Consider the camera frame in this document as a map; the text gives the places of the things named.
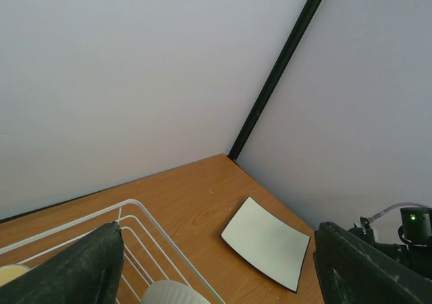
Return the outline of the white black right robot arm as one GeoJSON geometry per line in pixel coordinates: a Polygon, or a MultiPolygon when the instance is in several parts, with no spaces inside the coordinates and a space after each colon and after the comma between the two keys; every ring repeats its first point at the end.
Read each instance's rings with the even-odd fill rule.
{"type": "Polygon", "coordinates": [[[348,230],[394,261],[422,277],[431,279],[431,208],[419,203],[391,205],[375,215],[361,217],[348,230]],[[400,209],[402,225],[398,228],[399,244],[379,243],[371,224],[393,209],[400,209]]]}

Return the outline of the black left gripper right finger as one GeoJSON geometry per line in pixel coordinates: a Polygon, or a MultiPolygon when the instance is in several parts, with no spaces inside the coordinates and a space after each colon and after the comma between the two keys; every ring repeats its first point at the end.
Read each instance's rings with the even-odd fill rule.
{"type": "Polygon", "coordinates": [[[325,303],[430,303],[431,281],[333,222],[315,232],[315,269],[325,303]]]}

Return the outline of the brown rimmed patterned plate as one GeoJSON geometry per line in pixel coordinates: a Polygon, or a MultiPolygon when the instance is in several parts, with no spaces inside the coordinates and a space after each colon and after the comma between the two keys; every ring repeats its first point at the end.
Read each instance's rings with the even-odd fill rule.
{"type": "Polygon", "coordinates": [[[192,287],[174,280],[160,280],[151,284],[141,299],[142,304],[210,304],[192,287]]]}

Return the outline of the yellow ceramic mug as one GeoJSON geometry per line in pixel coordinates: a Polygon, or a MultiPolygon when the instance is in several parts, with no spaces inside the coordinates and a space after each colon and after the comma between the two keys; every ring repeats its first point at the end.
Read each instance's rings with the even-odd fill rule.
{"type": "Polygon", "coordinates": [[[29,272],[30,268],[21,264],[10,264],[3,265],[0,267],[0,286],[3,286],[16,278],[19,278],[26,272],[29,272]]]}

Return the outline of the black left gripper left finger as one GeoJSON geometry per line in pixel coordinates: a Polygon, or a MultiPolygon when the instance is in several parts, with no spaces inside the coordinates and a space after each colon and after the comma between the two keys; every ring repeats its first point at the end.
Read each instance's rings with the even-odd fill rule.
{"type": "Polygon", "coordinates": [[[115,303],[124,265],[117,222],[103,224],[1,287],[2,303],[115,303]]]}

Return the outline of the white wire dish rack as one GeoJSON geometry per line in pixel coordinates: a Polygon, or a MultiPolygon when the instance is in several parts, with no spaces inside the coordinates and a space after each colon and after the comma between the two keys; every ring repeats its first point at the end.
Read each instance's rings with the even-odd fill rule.
{"type": "Polygon", "coordinates": [[[124,267],[116,303],[139,303],[156,281],[192,287],[210,303],[221,295],[137,201],[100,208],[54,207],[1,224],[1,265],[34,268],[105,223],[116,221],[124,241],[124,267]]]}

